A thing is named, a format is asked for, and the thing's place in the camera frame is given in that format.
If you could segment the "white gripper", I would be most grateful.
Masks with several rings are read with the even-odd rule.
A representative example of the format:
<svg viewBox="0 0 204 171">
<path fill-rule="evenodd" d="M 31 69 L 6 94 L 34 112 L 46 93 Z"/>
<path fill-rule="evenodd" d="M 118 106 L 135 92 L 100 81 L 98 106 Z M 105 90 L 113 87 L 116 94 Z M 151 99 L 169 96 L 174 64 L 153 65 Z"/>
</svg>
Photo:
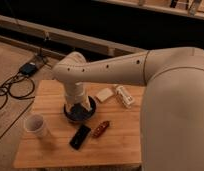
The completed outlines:
<svg viewBox="0 0 204 171">
<path fill-rule="evenodd" d="M 70 112 L 76 104 L 80 104 L 87 111 L 91 110 L 90 101 L 83 82 L 65 84 L 64 89 L 67 112 Z"/>
</svg>

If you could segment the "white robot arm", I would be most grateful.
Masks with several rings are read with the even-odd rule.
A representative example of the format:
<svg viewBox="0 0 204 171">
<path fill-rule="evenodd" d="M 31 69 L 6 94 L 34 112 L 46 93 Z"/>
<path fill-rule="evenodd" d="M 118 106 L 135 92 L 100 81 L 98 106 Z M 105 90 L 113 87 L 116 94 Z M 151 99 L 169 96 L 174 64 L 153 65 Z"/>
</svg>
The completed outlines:
<svg viewBox="0 0 204 171">
<path fill-rule="evenodd" d="M 204 49 L 156 49 L 96 62 L 72 52 L 53 74 L 72 103 L 84 100 L 84 82 L 143 86 L 142 171 L 204 171 Z"/>
</svg>

